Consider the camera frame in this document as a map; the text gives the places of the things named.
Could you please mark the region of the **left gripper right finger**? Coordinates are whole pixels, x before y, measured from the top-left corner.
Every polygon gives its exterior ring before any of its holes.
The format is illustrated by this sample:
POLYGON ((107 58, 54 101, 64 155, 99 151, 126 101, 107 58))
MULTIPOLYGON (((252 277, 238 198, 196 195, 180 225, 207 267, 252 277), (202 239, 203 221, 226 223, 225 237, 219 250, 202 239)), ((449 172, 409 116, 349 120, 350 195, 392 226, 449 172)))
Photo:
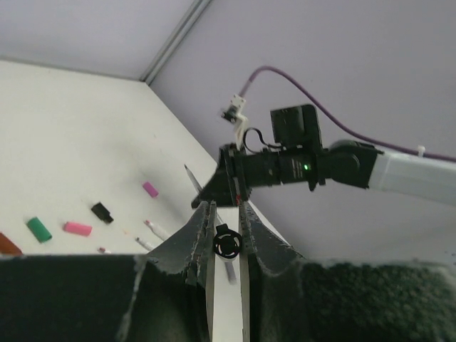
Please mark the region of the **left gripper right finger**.
POLYGON ((239 206, 245 341, 453 341, 455 273, 443 264, 303 257, 239 206))

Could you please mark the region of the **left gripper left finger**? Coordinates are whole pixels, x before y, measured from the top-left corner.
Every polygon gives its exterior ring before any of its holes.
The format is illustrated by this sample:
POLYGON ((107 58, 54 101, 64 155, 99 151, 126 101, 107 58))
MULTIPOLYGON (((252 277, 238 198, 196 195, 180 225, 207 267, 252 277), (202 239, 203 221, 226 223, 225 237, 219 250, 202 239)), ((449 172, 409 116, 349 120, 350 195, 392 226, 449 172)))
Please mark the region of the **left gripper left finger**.
POLYGON ((1 258, 3 341, 211 341, 215 203, 147 254, 1 258))

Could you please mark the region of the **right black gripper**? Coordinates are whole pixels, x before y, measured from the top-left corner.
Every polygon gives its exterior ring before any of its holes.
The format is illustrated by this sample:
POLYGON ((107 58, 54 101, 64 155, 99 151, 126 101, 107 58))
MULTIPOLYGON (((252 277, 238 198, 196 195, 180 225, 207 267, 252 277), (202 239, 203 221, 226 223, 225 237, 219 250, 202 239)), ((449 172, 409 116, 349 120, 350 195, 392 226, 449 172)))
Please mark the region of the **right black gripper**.
POLYGON ((252 189, 247 185, 244 174, 243 158, 247 154, 238 150, 235 143, 223 145, 219 150, 219 169, 199 194, 191 201, 191 208, 196 209, 202 202, 215 202, 218 207, 237 207, 240 202, 247 202, 252 189))

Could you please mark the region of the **magenta cap marker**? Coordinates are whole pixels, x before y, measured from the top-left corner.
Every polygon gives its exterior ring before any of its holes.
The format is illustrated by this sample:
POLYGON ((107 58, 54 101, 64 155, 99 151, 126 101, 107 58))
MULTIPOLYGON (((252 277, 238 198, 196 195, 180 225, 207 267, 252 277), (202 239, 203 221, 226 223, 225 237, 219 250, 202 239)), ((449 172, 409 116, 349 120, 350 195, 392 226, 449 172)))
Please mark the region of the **magenta cap marker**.
POLYGON ((150 229, 150 231, 160 238, 162 241, 165 241, 170 238, 170 234, 163 229, 160 225, 154 224, 150 220, 145 220, 144 221, 145 225, 150 229))

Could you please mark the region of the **magenta pen cap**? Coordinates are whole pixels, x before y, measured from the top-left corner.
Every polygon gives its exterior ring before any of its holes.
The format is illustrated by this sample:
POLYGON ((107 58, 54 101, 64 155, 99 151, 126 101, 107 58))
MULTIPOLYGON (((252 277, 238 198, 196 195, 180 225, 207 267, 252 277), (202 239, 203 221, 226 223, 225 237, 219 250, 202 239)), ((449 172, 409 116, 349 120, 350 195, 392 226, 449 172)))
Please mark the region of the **magenta pen cap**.
POLYGON ((142 188, 152 197, 156 198, 159 195, 159 192, 157 189, 150 183, 150 182, 144 182, 142 184, 142 188))

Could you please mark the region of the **small black pen cap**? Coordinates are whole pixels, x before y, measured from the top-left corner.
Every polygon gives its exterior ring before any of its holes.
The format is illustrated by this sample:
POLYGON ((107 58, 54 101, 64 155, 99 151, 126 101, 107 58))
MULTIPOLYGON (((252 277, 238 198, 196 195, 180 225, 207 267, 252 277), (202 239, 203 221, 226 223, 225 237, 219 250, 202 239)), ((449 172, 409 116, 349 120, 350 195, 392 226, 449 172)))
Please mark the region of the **small black pen cap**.
POLYGON ((90 210, 100 221, 106 224, 113 222, 111 213, 101 202, 94 204, 90 210))

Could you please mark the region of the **pink pen cap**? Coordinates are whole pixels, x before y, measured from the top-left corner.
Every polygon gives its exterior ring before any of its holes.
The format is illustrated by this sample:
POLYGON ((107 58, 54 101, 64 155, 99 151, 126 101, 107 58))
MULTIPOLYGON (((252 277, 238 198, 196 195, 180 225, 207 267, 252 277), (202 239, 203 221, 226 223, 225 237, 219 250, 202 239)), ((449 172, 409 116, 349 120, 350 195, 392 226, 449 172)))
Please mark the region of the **pink pen cap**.
POLYGON ((63 230, 70 234, 77 234, 83 237, 88 237, 92 232, 92 226, 81 224, 77 222, 66 222, 63 230))

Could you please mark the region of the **teal green pen cap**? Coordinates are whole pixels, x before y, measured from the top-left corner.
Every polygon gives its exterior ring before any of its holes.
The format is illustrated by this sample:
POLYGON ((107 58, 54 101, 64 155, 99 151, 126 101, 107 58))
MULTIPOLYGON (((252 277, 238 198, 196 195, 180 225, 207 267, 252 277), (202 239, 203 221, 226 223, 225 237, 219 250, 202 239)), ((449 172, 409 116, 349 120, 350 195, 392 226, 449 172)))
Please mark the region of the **teal green pen cap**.
POLYGON ((46 226, 38 217, 29 219, 26 226, 39 243, 44 243, 52 239, 52 234, 47 230, 46 226))

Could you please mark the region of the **long black pen cap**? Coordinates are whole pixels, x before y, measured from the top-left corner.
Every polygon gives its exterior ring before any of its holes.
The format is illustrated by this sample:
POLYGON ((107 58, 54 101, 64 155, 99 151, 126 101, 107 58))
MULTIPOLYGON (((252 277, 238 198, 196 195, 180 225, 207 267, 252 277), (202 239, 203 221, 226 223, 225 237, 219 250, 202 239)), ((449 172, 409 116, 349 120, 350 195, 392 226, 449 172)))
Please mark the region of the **long black pen cap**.
POLYGON ((230 229, 227 224, 217 225, 212 241, 213 252, 223 262, 233 262, 242 249, 242 236, 230 229))

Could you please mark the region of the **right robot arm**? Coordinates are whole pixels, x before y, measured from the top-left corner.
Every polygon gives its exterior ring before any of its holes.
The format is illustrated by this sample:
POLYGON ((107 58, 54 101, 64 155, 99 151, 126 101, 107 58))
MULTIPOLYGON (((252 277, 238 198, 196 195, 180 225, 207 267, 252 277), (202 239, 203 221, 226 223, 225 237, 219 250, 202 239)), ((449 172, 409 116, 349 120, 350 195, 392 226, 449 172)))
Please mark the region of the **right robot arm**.
POLYGON ((236 207, 248 201, 256 187, 305 182, 315 190, 327 180, 455 205, 453 162, 386 152, 353 140, 324 148, 317 112, 310 104, 276 109, 270 117, 274 145, 251 154, 234 143, 221 146, 217 168, 192 200, 192 208, 211 201, 236 207))

